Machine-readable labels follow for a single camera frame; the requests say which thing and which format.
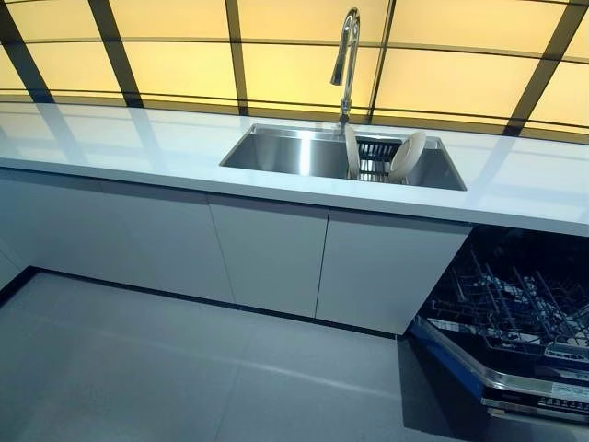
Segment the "pull-down faucet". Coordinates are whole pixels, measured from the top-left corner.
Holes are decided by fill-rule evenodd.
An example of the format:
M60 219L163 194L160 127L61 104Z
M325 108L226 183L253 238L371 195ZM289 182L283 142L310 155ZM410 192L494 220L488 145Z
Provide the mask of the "pull-down faucet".
M341 28L340 37L340 49L338 51L338 58L335 61L335 67L333 68L333 74L331 75L331 84L340 85L343 66L345 66L346 62L346 52L348 50L348 44L350 44L350 60L348 62L346 88L344 89L340 106L340 124L342 128L344 124L350 120L350 107L352 106L351 94L353 68L356 65L358 40L360 40L360 14L358 13L358 9L353 7L350 9L350 12L348 12L348 15L343 20L343 27Z

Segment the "lower cabinet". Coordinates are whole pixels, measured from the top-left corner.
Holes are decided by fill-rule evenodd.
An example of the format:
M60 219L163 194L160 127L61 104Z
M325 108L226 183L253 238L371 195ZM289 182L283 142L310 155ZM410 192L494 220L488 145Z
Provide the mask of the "lower cabinet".
M112 181L100 185L158 288L233 302L204 193Z
M313 317L328 209L209 195L238 304Z
M317 318L402 334L470 227L329 212Z
M34 265L399 334L470 231L9 169L0 201L0 286Z
M155 286L97 180L20 170L0 178L0 231L26 265Z

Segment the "open dishwasher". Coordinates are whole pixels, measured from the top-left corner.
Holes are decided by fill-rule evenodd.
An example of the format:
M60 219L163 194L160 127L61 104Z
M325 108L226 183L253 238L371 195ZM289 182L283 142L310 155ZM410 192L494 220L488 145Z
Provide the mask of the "open dishwasher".
M475 227L410 330L492 415L589 424L589 238Z

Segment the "wire rack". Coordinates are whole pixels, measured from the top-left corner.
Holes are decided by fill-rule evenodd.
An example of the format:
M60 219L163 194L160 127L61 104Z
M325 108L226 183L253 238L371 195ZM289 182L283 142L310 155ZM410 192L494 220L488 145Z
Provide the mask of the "wire rack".
M589 364L589 296L574 281L501 269L462 250L424 306L438 328L481 336L496 350Z
M390 162L401 143L401 140L384 142L359 139L360 180L387 182Z

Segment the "blue dishwasher trim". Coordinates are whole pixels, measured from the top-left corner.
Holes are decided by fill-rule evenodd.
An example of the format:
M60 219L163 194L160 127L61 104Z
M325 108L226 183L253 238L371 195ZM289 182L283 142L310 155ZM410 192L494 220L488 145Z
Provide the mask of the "blue dishwasher trim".
M480 401L482 393L485 390L484 384L475 375L464 368L462 364L456 361L441 344L432 339L430 334L422 329L416 321L411 324L410 331L420 343L424 345L425 348L442 364L444 364L460 383Z

